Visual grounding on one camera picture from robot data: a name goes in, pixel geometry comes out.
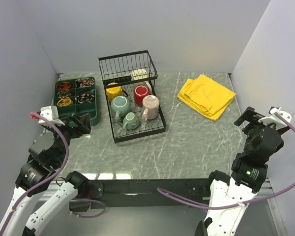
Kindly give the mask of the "blue-green speckled ceramic mug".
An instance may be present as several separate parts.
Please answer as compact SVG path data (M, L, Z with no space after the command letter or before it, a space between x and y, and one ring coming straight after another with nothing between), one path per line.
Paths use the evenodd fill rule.
M130 101L125 96L117 96L111 102L111 109L115 113L115 121L120 121L122 117L131 112Z

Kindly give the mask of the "red mug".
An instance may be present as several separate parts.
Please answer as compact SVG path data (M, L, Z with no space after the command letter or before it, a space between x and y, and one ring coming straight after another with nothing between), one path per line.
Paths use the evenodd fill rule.
M149 95L149 89L146 86L137 86L134 90L134 101L136 105L142 106L143 105L143 99Z

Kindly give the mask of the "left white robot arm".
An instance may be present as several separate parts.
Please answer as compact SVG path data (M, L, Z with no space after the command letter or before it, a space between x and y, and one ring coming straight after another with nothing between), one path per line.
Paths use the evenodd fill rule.
M0 236L38 236L59 210L75 197L84 197L88 179L79 172L69 174L65 183L44 205L33 211L52 180L62 171L69 157L71 139L91 131L90 114L59 119L53 111L32 112L46 133L35 138L27 163L15 182L12 200L0 223Z

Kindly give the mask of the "white floral mug green inside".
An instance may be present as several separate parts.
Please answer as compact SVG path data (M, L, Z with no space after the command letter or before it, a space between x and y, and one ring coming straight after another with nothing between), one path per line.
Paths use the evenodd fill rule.
M143 68L135 69L135 70L130 72L130 76L131 76L132 81L137 81L137 80L148 78L148 72ZM135 89L138 86L145 86L145 87L148 88L149 92L152 92L151 85L150 85L150 83L148 81L140 81L140 82L132 84L133 89Z

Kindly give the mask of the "pink mug lilac inside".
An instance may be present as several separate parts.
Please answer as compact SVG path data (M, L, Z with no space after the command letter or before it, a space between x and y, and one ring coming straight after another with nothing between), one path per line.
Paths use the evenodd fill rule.
M143 99L142 120L152 120L158 116L159 99L155 95L148 95Z

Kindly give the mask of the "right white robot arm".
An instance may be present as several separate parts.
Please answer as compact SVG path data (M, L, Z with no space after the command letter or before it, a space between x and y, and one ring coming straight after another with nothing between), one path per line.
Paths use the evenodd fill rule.
M215 170L210 173L206 183L210 194L209 207L204 220L196 227L197 236L233 236L248 208L248 200L257 196L267 175L267 161L281 149L284 141L277 130L278 122L265 117L254 108L247 107L234 122L243 128L247 136L243 151L238 153L232 163L232 173L227 175Z

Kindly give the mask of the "yellow mug black handle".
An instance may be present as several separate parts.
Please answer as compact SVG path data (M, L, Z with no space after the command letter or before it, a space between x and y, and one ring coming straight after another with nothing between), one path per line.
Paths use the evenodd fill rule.
M118 83L112 82L108 84L109 86L114 85L111 88L106 88L106 96L110 102L117 97L117 96L125 96L128 97L128 93L122 89L121 86L118 85Z

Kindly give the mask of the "small teal cup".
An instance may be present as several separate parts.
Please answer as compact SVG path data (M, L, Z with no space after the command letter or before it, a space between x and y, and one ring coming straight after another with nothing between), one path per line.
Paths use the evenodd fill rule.
M140 125L139 118L133 113L129 112L123 119L123 129L124 130L134 130Z

